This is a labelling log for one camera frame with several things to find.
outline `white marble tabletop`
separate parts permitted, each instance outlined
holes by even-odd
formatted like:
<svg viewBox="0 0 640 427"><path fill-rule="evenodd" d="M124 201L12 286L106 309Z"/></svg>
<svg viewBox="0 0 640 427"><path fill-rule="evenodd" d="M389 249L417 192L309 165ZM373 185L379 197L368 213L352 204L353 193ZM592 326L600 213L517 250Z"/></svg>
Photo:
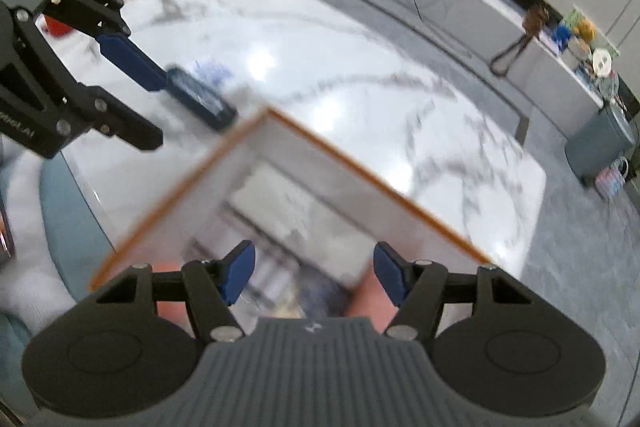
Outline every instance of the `white marble tabletop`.
<svg viewBox="0 0 640 427"><path fill-rule="evenodd" d="M160 66L215 58L225 92L268 100L334 143L518 277L546 176L445 78L319 0L126 0L132 40ZM141 153L96 132L65 150L112 242L129 233L218 136L167 93L148 93L74 33L53 41L78 81L164 130Z"/></svg>

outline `screw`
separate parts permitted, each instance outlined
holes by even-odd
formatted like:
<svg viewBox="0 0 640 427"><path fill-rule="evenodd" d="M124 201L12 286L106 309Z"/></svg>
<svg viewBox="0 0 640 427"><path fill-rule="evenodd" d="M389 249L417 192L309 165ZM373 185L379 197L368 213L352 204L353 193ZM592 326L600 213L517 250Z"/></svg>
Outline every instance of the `screw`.
<svg viewBox="0 0 640 427"><path fill-rule="evenodd" d="M60 136L69 136L71 134L71 124L66 120L58 120L56 122L56 131Z"/></svg>
<svg viewBox="0 0 640 427"><path fill-rule="evenodd" d="M29 12L27 10L18 10L15 13L15 18L20 22L27 22L29 20Z"/></svg>
<svg viewBox="0 0 640 427"><path fill-rule="evenodd" d="M235 326L218 326L209 334L216 342L235 342L242 337L242 331Z"/></svg>
<svg viewBox="0 0 640 427"><path fill-rule="evenodd" d="M396 341L413 341L418 337L418 331L411 326L398 324L388 328L388 330L386 330L386 336Z"/></svg>
<svg viewBox="0 0 640 427"><path fill-rule="evenodd" d="M98 110L100 112L107 112L107 109L109 108L107 103L101 98L96 98L95 102L94 102L94 105L95 105L96 110Z"/></svg>

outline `gray floor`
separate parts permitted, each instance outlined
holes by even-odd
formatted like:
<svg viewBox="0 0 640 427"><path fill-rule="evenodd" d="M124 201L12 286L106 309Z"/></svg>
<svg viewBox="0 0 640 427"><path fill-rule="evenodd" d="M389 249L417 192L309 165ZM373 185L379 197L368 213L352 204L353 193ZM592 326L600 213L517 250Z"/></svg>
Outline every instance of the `gray floor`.
<svg viewBox="0 0 640 427"><path fill-rule="evenodd" d="M626 194L606 203L582 188L566 163L566 140L555 126L509 86L487 77L482 64L473 69L481 71L484 82L452 60L450 50L443 52L406 20L400 22L398 10L408 12L406 7L385 8L395 13L390 16L365 0L324 1L442 74L505 131L515 135L528 119L524 147L545 169L547 184L523 280L594 335L605 351L607 374L594 410L607 424L619 424L634 385L624 425L640 411L640 384L634 381L640 352L640 217Z"/></svg>

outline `trash can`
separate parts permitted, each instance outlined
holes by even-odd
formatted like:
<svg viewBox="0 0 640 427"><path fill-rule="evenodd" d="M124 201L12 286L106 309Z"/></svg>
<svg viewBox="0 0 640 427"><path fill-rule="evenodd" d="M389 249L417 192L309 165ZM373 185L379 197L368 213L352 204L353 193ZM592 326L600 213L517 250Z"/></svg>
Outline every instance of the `trash can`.
<svg viewBox="0 0 640 427"><path fill-rule="evenodd" d="M635 143L622 108L609 104L567 141L564 154L574 174L584 180L595 178Z"/></svg>

